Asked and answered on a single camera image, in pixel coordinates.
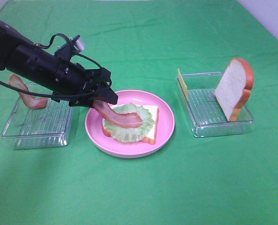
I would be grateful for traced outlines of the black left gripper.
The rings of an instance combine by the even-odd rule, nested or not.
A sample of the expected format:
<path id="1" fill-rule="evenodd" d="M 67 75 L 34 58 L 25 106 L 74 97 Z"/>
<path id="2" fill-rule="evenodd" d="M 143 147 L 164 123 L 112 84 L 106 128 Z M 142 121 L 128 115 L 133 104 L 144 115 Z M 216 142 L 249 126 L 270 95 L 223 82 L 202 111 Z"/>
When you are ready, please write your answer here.
<path id="1" fill-rule="evenodd" d="M 85 69 L 78 63 L 60 58 L 54 58 L 50 68 L 52 100 L 64 100 L 69 102 L 69 106 L 90 108 L 95 100 L 117 104 L 118 95 L 110 88 L 111 72 L 106 68 Z"/>

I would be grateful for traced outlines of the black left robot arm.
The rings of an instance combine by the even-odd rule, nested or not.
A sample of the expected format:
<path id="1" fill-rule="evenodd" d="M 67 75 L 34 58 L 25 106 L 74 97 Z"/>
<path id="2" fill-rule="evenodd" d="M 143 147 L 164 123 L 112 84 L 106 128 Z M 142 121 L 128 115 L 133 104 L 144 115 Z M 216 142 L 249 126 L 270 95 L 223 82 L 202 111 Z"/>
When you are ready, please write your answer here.
<path id="1" fill-rule="evenodd" d="M 46 50 L 49 45 L 33 43 L 10 25 L 0 20 L 0 71 L 9 70 L 49 90 L 54 101 L 68 101 L 69 106 L 92 107 L 94 100 L 112 105 L 118 96 L 111 89 L 111 72 L 100 64 L 96 69 L 85 69 L 71 62 L 73 56 L 95 61 L 80 53 L 85 44 L 79 35 L 65 40 L 54 54 Z"/>

